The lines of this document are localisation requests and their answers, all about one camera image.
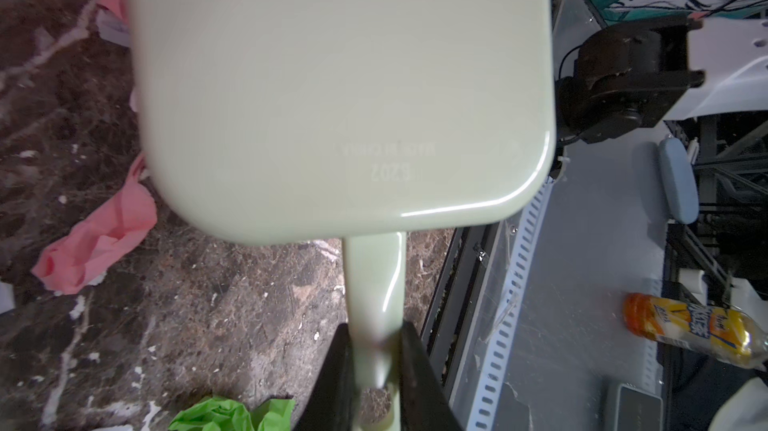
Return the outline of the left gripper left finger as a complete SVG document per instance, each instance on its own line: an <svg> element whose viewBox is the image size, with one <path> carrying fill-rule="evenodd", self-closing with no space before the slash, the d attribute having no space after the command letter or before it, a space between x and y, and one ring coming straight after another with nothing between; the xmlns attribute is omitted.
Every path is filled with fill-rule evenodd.
<svg viewBox="0 0 768 431"><path fill-rule="evenodd" d="M358 388L347 323L333 336L305 409L295 431L350 431L357 416Z"/></svg>

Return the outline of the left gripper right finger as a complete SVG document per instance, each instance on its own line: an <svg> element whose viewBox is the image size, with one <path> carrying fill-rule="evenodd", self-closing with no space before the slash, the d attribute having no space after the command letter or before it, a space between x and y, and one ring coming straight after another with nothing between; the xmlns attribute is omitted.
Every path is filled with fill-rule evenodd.
<svg viewBox="0 0 768 431"><path fill-rule="evenodd" d="M400 425L411 431L461 431L415 326L403 321L395 358Z"/></svg>

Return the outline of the light green dustpan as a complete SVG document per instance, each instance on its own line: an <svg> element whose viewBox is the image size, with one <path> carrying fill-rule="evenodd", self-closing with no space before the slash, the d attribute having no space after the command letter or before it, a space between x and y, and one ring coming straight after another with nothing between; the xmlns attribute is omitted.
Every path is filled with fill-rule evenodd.
<svg viewBox="0 0 768 431"><path fill-rule="evenodd" d="M126 0L155 186L244 245L338 238L360 395L402 430L407 236L484 225L544 185L551 0Z"/></svg>

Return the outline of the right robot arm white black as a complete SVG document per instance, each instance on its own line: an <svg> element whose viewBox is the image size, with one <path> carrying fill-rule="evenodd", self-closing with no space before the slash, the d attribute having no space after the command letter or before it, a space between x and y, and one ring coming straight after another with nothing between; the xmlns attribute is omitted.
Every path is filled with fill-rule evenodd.
<svg viewBox="0 0 768 431"><path fill-rule="evenodd" d="M555 83L557 145L767 108L767 21L664 16L604 28Z"/></svg>

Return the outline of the green paper scrap lower left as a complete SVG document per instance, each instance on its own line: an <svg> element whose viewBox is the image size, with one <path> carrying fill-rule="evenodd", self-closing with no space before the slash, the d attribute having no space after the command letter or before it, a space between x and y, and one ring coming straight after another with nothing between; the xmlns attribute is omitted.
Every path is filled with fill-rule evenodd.
<svg viewBox="0 0 768 431"><path fill-rule="evenodd" d="M210 397L179 412L168 429L176 431L255 431L291 429L296 402L293 399L268 399L250 411L243 403Z"/></svg>

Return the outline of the pink paper scrap middle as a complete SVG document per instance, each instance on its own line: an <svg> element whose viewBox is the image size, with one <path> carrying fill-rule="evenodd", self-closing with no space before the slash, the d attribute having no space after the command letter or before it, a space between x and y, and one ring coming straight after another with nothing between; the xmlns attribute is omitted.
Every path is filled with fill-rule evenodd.
<svg viewBox="0 0 768 431"><path fill-rule="evenodd" d="M140 180L145 169L139 154L115 195L43 249L32 274L47 290L79 293L146 238L157 223L157 207Z"/></svg>

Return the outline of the orange drink bottle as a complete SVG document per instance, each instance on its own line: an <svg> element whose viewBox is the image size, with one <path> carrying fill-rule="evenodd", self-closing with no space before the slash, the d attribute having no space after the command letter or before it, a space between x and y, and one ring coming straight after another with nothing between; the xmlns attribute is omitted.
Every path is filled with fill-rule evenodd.
<svg viewBox="0 0 768 431"><path fill-rule="evenodd" d="M767 333L741 311L632 293L623 317L633 334L648 340L743 369L767 369Z"/></svg>

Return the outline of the small white paper scrap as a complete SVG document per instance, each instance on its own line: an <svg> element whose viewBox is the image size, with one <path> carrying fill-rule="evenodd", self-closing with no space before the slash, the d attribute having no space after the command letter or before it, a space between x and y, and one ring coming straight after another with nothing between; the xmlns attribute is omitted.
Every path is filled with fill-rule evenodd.
<svg viewBox="0 0 768 431"><path fill-rule="evenodd" d="M96 13L96 26L103 40L126 48L131 46L128 25L111 11L99 9Z"/></svg>

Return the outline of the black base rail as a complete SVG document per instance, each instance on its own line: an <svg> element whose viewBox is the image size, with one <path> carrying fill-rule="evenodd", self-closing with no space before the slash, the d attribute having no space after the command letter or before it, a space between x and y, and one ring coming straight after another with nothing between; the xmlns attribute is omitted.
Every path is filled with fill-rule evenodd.
<svg viewBox="0 0 768 431"><path fill-rule="evenodd" d="M450 393L498 234L497 223L454 231L421 332L430 365Z"/></svg>

